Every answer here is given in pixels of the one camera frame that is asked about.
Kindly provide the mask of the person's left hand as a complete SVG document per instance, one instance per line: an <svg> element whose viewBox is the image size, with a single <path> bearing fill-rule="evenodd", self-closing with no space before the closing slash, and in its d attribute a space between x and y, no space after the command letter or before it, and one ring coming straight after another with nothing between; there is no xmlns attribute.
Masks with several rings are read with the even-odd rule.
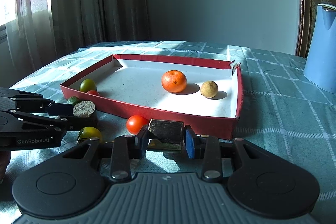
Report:
<svg viewBox="0 0 336 224"><path fill-rule="evenodd" d="M11 152L10 151L1 151L0 152L0 182L3 182L3 178L6 173L7 166L11 161Z"/></svg>

